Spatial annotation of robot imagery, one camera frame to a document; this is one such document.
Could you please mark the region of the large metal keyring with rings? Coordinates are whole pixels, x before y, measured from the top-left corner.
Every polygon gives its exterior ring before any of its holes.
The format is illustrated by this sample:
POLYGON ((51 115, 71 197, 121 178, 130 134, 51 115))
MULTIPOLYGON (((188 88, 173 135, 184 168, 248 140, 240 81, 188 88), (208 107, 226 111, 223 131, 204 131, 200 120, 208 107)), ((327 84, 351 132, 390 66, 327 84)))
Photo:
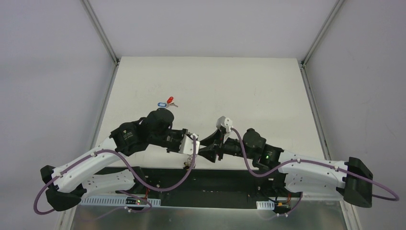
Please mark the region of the large metal keyring with rings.
POLYGON ((195 168, 195 163, 192 161, 192 159, 193 159, 193 156, 192 155, 190 155, 187 159, 186 159, 186 161, 183 163, 183 169, 186 169, 186 170, 189 170, 191 167, 192 168, 195 168))

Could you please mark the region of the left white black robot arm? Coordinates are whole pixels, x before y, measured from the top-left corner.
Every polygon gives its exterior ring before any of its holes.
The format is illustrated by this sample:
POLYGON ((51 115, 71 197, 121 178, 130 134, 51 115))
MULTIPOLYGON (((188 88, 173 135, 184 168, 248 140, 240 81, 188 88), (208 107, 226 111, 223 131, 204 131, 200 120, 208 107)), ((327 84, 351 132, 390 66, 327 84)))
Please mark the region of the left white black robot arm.
POLYGON ((176 184, 162 188, 149 185, 126 160, 134 153, 145 151, 149 145, 155 145, 168 152, 190 154, 195 163, 200 145, 198 136, 186 129, 172 129, 173 121, 170 110, 158 108, 137 121, 121 124, 103 142, 75 160, 59 167, 44 166, 40 172, 45 185, 34 200, 35 212, 42 214, 37 205, 43 193, 53 212, 71 209, 98 193, 131 190, 140 194, 145 188, 158 192, 177 188, 190 175, 191 169, 176 184))

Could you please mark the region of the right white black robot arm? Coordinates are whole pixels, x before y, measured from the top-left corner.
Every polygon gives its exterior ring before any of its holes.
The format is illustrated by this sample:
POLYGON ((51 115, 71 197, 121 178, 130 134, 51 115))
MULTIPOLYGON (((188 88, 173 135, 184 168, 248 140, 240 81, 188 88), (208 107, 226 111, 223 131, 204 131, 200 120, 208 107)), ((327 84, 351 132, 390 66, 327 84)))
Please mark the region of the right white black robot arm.
POLYGON ((307 193, 316 196, 342 197, 344 201, 363 208, 372 207, 373 173, 358 158, 347 161, 327 161, 308 158, 267 144, 266 139, 250 128, 242 139, 225 137, 221 128, 201 141, 198 155, 211 162, 223 156, 246 156, 262 173, 275 175, 272 191, 277 196, 307 193))

